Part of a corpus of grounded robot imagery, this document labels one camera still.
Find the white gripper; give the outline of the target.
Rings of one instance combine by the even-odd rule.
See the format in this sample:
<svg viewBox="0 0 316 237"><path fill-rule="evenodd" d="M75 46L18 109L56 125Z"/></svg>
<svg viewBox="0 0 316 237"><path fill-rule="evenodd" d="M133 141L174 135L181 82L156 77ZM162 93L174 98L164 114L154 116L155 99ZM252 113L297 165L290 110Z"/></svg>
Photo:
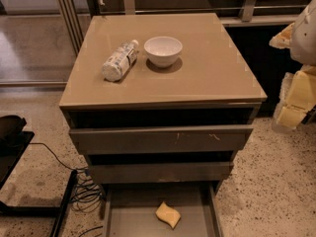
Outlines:
<svg viewBox="0 0 316 237"><path fill-rule="evenodd" d="M269 45L274 48L291 48L294 23L271 38ZM303 65L294 74L286 72L279 91L276 105L276 124L296 129L307 114L316 106L316 67Z"/></svg>

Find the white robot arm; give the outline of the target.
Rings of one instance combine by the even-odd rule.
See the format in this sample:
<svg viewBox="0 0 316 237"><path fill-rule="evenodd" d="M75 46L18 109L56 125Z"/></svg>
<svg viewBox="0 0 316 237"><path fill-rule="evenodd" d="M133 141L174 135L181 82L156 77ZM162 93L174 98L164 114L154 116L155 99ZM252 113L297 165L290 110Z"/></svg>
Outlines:
<svg viewBox="0 0 316 237"><path fill-rule="evenodd" d="M292 60L302 64L281 81L273 128L295 130L316 106L316 0L312 0L296 21L270 40L270 46L288 48Z"/></svg>

